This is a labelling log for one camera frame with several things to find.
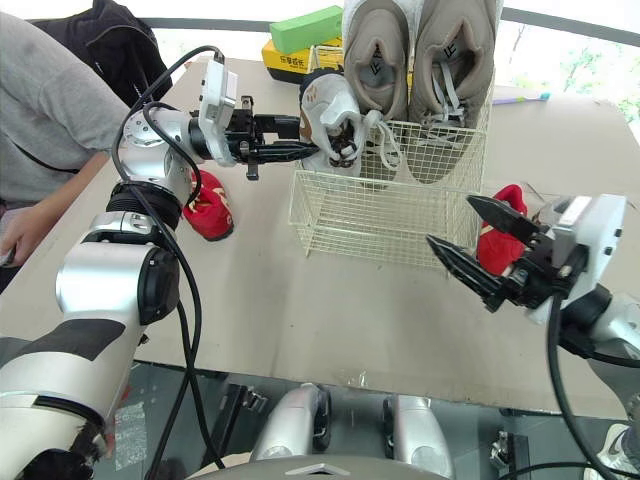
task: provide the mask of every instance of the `person's arm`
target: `person's arm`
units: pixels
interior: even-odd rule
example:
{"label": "person's arm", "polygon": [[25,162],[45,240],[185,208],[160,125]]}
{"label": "person's arm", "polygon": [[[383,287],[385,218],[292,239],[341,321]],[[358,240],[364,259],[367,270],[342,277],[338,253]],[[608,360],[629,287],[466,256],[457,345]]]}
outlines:
{"label": "person's arm", "polygon": [[62,187],[16,216],[2,237],[0,254],[8,253],[15,246],[16,252],[12,266],[19,266],[26,262],[67,208],[100,171],[107,159],[106,153],[96,153]]}

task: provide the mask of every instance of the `black jacket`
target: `black jacket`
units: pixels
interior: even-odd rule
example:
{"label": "black jacket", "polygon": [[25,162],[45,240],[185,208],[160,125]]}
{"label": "black jacket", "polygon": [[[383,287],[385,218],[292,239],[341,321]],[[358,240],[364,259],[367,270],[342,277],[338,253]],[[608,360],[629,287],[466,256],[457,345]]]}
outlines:
{"label": "black jacket", "polygon": [[[113,0],[94,0],[85,12],[33,24],[93,68],[130,107],[167,70],[151,28]],[[153,98],[159,100],[171,85],[167,78]]]}

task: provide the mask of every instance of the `sneaker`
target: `sneaker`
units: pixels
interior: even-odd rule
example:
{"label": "sneaker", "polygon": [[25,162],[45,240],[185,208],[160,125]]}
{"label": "sneaker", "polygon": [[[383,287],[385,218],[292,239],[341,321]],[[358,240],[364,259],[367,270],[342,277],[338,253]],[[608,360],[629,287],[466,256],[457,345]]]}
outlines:
{"label": "sneaker", "polygon": [[363,114],[379,110],[384,120],[406,119],[409,29],[414,16],[411,0],[345,2],[344,75]]}
{"label": "sneaker", "polygon": [[[527,206],[522,200],[522,189],[518,185],[507,185],[493,198],[508,203],[511,208],[527,215]],[[476,256],[478,262],[489,273],[502,275],[505,269],[524,253],[524,245],[508,233],[482,223]]]}
{"label": "sneaker", "polygon": [[409,121],[427,130],[440,128],[419,139],[416,154],[407,158],[412,175],[422,183],[443,178],[466,150],[472,135],[457,128],[477,126],[493,75],[496,2],[424,1]]}
{"label": "sneaker", "polygon": [[357,177],[367,136],[353,90],[331,68],[317,69],[300,85],[300,140],[319,151],[302,160],[305,170]]}
{"label": "sneaker", "polygon": [[193,202],[184,207],[182,213],[205,240],[215,242],[233,232],[231,210],[222,183],[209,172],[200,170],[200,175],[200,193]]}
{"label": "sneaker", "polygon": [[[640,473],[632,464],[629,458],[625,455],[622,449],[622,438],[630,427],[616,423],[609,427],[607,437],[604,440],[604,445],[598,458],[609,468],[615,468],[629,473]],[[628,477],[622,475],[615,475],[616,478],[624,480]],[[583,480],[602,480],[602,476],[591,468],[585,468]]]}

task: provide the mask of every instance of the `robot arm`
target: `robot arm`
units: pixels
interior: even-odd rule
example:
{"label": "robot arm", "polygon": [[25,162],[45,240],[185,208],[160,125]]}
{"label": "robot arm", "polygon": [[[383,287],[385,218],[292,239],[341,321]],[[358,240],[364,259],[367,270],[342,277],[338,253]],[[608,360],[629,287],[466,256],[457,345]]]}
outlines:
{"label": "robot arm", "polygon": [[435,255],[480,295],[491,312],[509,300],[541,323],[549,316],[551,296],[563,292],[560,345],[590,359],[591,368],[625,406],[638,434],[640,369],[604,362],[638,367],[640,302],[627,294],[612,295],[598,283],[622,235],[625,198],[576,197],[551,228],[492,198],[470,196],[468,201],[491,226],[524,243],[525,253],[503,276],[486,272],[460,247],[429,236]]}
{"label": "robot arm", "polygon": [[[253,115],[253,101],[235,109],[237,77],[210,61],[196,116],[151,108],[129,117],[118,148],[126,181],[106,211],[67,254],[56,279],[62,320],[0,370],[0,480],[90,478],[105,451],[105,426],[126,387],[147,325],[178,303],[179,264],[141,204],[150,204],[174,235],[191,195],[190,162],[224,166],[290,161],[316,148],[296,141],[265,145],[264,133],[297,138],[295,117]],[[170,137],[169,143],[154,131]]]}

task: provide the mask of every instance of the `red object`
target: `red object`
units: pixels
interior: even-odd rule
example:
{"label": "red object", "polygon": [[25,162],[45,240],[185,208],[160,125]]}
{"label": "red object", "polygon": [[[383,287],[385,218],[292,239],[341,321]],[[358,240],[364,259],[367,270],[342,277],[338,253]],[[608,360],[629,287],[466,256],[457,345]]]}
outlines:
{"label": "red object", "polygon": [[215,242],[233,232],[233,218],[220,180],[202,170],[200,175],[200,193],[193,202],[184,207],[182,213],[196,232],[206,240]]}
{"label": "red object", "polygon": [[[523,215],[527,214],[527,206],[522,200],[522,189],[518,185],[507,185],[493,198],[507,202],[511,208]],[[487,222],[482,223],[476,256],[480,265],[489,273],[501,275],[523,252],[524,245],[514,237],[495,230]]]}

